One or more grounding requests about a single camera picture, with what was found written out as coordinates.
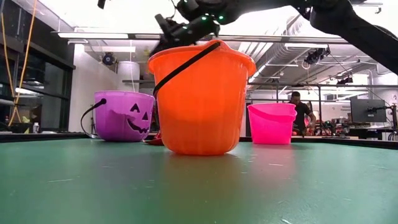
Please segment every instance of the plastic bucket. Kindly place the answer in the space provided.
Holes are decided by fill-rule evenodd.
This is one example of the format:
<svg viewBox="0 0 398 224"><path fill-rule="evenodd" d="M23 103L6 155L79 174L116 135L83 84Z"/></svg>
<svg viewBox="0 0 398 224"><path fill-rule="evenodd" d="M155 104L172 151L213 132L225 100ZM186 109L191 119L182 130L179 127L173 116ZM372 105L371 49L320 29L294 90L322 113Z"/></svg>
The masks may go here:
<svg viewBox="0 0 398 224"><path fill-rule="evenodd" d="M97 135L105 141L138 142L149 134L153 96L133 91L99 91L95 103L106 103L95 108Z"/></svg>
<svg viewBox="0 0 398 224"><path fill-rule="evenodd" d="M162 140L174 152L218 155L237 145L246 82L256 65L251 57L220 40L164 50L149 59L149 71L158 85L217 43L219 47L179 72L157 94Z"/></svg>
<svg viewBox="0 0 398 224"><path fill-rule="evenodd" d="M290 144L297 112L290 103L249 105L249 118L254 144Z"/></svg>

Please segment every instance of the orange bucket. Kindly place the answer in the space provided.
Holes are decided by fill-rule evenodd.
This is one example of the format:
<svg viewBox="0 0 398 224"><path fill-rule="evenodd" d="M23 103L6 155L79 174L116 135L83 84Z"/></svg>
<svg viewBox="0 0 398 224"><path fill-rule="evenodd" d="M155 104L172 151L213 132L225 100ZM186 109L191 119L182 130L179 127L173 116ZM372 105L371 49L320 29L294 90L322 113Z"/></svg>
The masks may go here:
<svg viewBox="0 0 398 224"><path fill-rule="evenodd" d="M251 57L212 40L161 51L149 59L148 67L155 75L154 95L167 148L207 156L237 145L246 82L256 71Z"/></svg>

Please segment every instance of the man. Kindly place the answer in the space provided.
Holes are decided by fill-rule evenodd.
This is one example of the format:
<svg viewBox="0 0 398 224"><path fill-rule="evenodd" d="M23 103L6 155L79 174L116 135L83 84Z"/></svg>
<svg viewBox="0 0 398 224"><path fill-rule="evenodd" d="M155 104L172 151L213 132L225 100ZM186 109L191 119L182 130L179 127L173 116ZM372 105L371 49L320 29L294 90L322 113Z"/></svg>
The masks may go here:
<svg viewBox="0 0 398 224"><path fill-rule="evenodd" d="M297 116L296 116L296 120L294 121L294 124L297 125L297 129L299 129L304 134L306 133L307 129L306 129L305 123L304 123L305 114L308 115L310 117L310 119L311 119L310 127L311 128L315 127L315 123L317 122L317 118L312 113L310 108L305 103L302 103L300 101L300 93L299 92L294 91L292 93L292 97L291 97L289 103L296 105L295 110L297 112Z"/></svg>

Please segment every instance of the green table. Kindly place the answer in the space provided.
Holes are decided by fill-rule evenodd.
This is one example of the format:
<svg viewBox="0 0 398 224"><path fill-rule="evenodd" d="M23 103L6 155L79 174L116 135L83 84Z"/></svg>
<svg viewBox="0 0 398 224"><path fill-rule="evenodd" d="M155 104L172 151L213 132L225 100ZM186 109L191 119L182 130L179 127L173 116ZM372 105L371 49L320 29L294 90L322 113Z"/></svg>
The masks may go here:
<svg viewBox="0 0 398 224"><path fill-rule="evenodd" d="M2 224L398 223L398 151L253 146L220 157L89 139L0 144Z"/></svg>

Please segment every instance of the jack-o'-lantern bucket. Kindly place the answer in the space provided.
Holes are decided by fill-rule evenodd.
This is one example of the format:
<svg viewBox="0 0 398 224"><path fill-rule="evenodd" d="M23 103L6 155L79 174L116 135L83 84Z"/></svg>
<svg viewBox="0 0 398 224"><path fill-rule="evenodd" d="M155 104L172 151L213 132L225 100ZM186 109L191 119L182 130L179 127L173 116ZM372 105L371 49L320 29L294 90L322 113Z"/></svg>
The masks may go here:
<svg viewBox="0 0 398 224"><path fill-rule="evenodd" d="M94 94L97 135L105 141L138 142L149 134L153 96L133 91Z"/></svg>
<svg viewBox="0 0 398 224"><path fill-rule="evenodd" d="M163 50L148 61L155 75L162 141L180 154L220 155L239 142L251 57L212 40Z"/></svg>

